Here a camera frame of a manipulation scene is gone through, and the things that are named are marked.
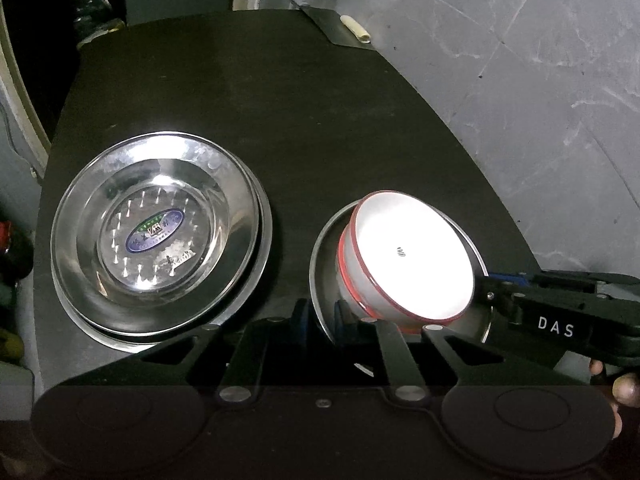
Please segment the right hand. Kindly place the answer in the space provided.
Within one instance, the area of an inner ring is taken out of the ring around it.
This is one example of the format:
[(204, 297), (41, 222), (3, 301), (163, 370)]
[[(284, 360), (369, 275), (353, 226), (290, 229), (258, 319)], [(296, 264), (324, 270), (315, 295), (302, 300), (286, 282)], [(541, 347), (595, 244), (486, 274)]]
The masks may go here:
[(591, 385), (602, 391), (612, 408), (615, 422), (612, 439), (617, 439), (624, 430), (638, 432), (639, 373), (609, 375), (599, 360), (589, 362), (589, 373)]

